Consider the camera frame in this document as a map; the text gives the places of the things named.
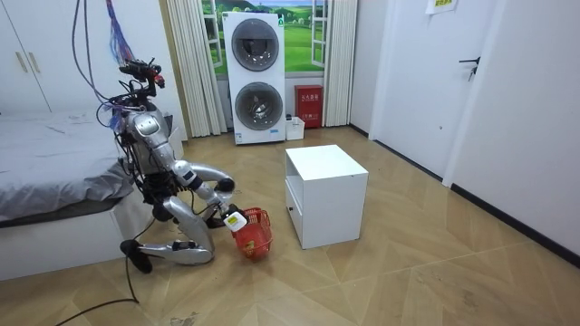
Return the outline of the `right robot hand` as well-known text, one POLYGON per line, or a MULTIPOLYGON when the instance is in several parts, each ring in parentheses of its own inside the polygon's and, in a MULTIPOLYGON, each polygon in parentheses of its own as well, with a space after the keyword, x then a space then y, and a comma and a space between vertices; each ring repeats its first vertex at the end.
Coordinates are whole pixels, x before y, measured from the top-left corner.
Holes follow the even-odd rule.
POLYGON ((227 212, 223 213, 221 217, 226 227, 233 233, 240 231, 247 225, 247 218, 244 212, 234 204, 230 204, 227 212))

